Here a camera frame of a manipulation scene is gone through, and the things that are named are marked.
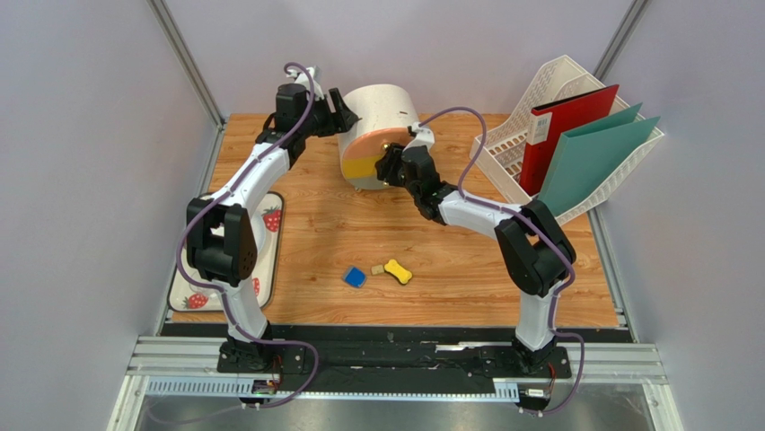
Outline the yellow bone-shaped eraser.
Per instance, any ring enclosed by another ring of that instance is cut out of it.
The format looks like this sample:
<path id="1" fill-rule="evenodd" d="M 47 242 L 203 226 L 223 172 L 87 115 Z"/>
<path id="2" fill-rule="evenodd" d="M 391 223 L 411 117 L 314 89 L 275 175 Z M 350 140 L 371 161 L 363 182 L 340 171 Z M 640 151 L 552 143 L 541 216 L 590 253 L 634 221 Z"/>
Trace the yellow bone-shaped eraser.
<path id="1" fill-rule="evenodd" d="M 407 285 L 413 278 L 413 273 L 404 268 L 396 259 L 389 259 L 383 264 L 385 273 L 393 276 L 401 285 Z"/>

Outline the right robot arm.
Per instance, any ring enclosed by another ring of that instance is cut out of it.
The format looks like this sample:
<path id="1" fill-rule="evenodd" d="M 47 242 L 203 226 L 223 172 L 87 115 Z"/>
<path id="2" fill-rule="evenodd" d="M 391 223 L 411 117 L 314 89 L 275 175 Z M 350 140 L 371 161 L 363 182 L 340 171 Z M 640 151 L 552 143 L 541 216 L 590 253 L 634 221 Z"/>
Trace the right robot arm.
<path id="1" fill-rule="evenodd" d="M 387 144 L 375 169 L 378 180 L 404 188 L 425 219 L 497 241 L 507 272 L 521 292 L 514 338 L 501 353 L 519 374 L 551 372 L 559 291 L 573 273 L 576 252 L 548 207 L 539 200 L 503 205 L 461 191 L 440 178 L 424 146 Z"/>

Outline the blue grey lint roller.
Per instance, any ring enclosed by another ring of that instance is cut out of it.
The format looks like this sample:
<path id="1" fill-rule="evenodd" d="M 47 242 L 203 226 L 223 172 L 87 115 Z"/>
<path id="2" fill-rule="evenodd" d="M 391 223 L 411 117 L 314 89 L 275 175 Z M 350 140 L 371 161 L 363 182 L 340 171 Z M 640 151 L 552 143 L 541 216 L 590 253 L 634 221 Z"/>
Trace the blue grey lint roller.
<path id="1" fill-rule="evenodd" d="M 367 280 L 367 275 L 361 269 L 350 266 L 343 273 L 341 280 L 349 286 L 361 288 Z"/>

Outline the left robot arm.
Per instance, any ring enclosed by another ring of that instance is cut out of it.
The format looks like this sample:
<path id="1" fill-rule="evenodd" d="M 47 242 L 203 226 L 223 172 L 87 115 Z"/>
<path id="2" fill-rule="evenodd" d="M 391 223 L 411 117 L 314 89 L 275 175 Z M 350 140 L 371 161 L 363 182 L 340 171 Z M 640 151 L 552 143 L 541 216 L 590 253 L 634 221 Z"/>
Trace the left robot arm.
<path id="1" fill-rule="evenodd" d="M 304 84 L 283 84 L 247 162 L 209 198 L 188 203 L 179 254 L 198 275 L 185 279 L 219 294 L 228 324 L 218 371 L 267 373 L 287 350 L 288 342 L 273 339 L 251 289 L 259 256 L 251 220 L 274 183 L 302 155 L 308 138 L 348 132 L 358 120 L 337 88 L 323 96 Z"/>

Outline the red file folder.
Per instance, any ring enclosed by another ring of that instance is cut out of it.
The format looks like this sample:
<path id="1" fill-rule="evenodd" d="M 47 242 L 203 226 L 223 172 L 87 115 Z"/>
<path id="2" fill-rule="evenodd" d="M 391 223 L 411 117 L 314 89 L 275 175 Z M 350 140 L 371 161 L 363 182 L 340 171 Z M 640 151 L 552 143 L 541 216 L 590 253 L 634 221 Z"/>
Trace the red file folder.
<path id="1" fill-rule="evenodd" d="M 562 133 L 608 116 L 619 88 L 614 84 L 531 109 L 518 180 L 527 195 L 541 191 Z"/>

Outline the round drawer storage box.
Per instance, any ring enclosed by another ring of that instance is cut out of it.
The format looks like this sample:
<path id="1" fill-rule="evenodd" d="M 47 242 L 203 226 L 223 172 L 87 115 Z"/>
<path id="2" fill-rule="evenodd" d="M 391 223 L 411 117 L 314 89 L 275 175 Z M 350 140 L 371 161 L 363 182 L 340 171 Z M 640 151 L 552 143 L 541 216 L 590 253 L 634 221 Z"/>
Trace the round drawer storage box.
<path id="1" fill-rule="evenodd" d="M 340 171 L 355 189 L 383 189 L 375 164 L 388 144 L 410 141 L 408 127 L 418 121 L 409 93 L 394 84 L 373 84 L 356 88 L 344 96 L 358 121 L 338 137 Z"/>

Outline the teal file folder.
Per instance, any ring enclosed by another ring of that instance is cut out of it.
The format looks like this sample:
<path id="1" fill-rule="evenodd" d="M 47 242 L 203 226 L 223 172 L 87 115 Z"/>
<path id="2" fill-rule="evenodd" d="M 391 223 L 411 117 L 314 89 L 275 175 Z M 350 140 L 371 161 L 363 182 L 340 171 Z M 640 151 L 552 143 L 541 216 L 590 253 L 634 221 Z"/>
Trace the teal file folder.
<path id="1" fill-rule="evenodd" d="M 658 117 L 638 119 L 635 105 L 560 135 L 537 199 L 554 216 L 585 201 L 650 137 Z"/>

